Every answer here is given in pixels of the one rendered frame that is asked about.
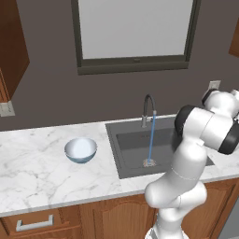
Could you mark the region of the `dark framed window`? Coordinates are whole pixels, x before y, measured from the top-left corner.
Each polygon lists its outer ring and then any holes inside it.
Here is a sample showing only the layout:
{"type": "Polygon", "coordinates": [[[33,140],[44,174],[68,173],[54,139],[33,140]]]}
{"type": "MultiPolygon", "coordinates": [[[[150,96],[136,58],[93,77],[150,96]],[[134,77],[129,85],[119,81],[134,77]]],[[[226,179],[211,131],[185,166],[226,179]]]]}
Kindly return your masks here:
{"type": "Polygon", "coordinates": [[[71,0],[80,75],[186,69],[202,0],[71,0]]]}

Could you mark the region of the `blue water stream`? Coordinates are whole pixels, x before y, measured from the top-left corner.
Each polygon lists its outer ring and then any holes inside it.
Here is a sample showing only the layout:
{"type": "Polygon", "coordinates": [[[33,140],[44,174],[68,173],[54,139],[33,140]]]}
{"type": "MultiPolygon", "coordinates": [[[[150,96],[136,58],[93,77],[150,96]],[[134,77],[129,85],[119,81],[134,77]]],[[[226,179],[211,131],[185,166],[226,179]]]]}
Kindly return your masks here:
{"type": "Polygon", "coordinates": [[[157,111],[153,111],[153,116],[151,120],[151,132],[150,132],[150,140],[149,140],[149,151],[148,157],[144,160],[145,167],[155,166],[156,162],[151,158],[152,148],[153,148],[153,137],[154,137],[154,130],[155,130],[155,120],[156,120],[157,111]]]}

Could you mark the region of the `dark grey tap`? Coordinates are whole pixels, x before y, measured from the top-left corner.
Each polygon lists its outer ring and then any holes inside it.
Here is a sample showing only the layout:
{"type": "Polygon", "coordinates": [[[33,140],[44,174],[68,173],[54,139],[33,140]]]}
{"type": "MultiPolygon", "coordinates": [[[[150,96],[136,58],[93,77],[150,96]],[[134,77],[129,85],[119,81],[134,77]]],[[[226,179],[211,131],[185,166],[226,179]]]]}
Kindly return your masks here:
{"type": "Polygon", "coordinates": [[[142,128],[147,127],[149,101],[151,102],[153,116],[157,114],[154,98],[151,94],[147,94],[144,100],[144,107],[143,107],[143,114],[142,114],[142,121],[141,121],[142,128]]]}

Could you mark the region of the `white wall socket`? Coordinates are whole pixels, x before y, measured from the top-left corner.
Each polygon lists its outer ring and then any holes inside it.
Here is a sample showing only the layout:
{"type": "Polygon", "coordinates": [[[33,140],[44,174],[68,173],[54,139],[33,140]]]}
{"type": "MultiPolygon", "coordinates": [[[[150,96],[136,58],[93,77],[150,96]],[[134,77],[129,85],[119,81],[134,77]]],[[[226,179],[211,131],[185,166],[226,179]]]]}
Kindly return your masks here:
{"type": "Polygon", "coordinates": [[[209,82],[209,89],[219,89],[220,81],[219,80],[212,80],[209,82]]]}
{"type": "Polygon", "coordinates": [[[7,103],[0,103],[0,117],[10,117],[14,115],[15,111],[10,101],[7,103]]]}

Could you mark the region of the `brown drawer front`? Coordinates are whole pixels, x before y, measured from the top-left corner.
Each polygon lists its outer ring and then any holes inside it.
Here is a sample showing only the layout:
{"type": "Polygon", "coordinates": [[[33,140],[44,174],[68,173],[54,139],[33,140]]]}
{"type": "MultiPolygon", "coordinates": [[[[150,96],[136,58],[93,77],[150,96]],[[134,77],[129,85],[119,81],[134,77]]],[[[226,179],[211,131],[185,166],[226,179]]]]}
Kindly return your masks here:
{"type": "Polygon", "coordinates": [[[0,213],[0,239],[82,239],[78,206],[0,213]]]}

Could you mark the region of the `brown cupboard door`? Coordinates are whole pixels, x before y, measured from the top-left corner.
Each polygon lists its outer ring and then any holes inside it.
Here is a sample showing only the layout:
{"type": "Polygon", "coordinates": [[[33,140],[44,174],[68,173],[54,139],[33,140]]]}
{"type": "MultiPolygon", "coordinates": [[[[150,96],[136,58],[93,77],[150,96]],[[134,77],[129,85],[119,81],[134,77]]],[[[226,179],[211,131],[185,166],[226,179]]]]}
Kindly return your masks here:
{"type": "Polygon", "coordinates": [[[239,178],[204,184],[206,202],[183,219],[182,229],[189,239],[218,239],[239,197],[239,178]]]}
{"type": "Polygon", "coordinates": [[[143,194],[81,204],[84,239],[145,239],[156,210],[143,194]]]}

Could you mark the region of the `pale blue bowl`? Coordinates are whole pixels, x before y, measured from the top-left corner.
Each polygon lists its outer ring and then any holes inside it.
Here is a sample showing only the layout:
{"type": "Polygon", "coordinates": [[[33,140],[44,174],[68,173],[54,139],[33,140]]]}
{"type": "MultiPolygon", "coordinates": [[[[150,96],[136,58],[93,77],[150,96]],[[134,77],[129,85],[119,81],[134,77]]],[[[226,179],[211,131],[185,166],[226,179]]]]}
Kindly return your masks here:
{"type": "Polygon", "coordinates": [[[96,142],[86,137],[72,139],[64,147],[65,156],[76,163],[89,162],[95,156],[96,151],[96,142]]]}

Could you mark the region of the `grey sink basin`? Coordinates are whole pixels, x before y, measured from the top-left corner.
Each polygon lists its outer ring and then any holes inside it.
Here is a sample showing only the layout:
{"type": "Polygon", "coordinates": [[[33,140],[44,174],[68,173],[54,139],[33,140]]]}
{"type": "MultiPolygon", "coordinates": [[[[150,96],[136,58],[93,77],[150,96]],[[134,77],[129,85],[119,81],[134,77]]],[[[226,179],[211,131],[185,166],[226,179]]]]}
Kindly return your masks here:
{"type": "Polygon", "coordinates": [[[149,151],[151,123],[141,120],[105,125],[120,179],[167,172],[174,152],[181,143],[175,118],[156,119],[152,151],[149,151]]]}

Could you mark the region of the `brown wall cupboard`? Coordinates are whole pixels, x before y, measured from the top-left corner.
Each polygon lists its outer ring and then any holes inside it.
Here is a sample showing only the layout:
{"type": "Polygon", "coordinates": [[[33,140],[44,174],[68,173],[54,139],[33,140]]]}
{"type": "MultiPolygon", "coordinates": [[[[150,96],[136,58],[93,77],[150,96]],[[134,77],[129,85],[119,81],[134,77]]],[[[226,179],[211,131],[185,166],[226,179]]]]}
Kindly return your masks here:
{"type": "Polygon", "coordinates": [[[29,65],[16,0],[0,0],[0,103],[11,100],[29,65]]]}
{"type": "Polygon", "coordinates": [[[239,19],[235,26],[229,53],[239,58],[239,19]]]}

